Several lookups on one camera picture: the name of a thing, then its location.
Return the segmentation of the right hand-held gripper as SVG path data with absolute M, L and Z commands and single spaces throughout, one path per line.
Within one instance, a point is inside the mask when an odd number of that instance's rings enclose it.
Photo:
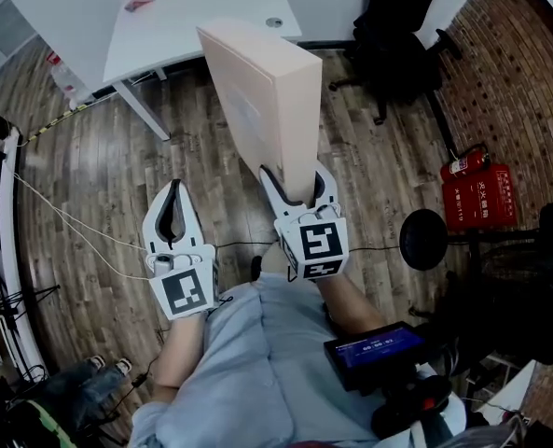
M 317 280 L 340 274 L 350 249 L 338 185 L 330 171 L 324 165 L 316 166 L 310 205 L 314 210 L 308 210 L 302 201 L 289 200 L 270 168 L 261 165 L 258 173 L 276 217 L 275 230 L 288 263 L 287 281 Z

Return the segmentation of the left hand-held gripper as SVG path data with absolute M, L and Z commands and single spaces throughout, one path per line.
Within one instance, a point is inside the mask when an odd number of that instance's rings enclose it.
M 173 179 L 154 198 L 143 223 L 151 289 L 168 320 L 218 305 L 218 264 L 212 245 L 200 245 L 200 222 L 186 185 Z M 174 251 L 178 245 L 192 247 Z

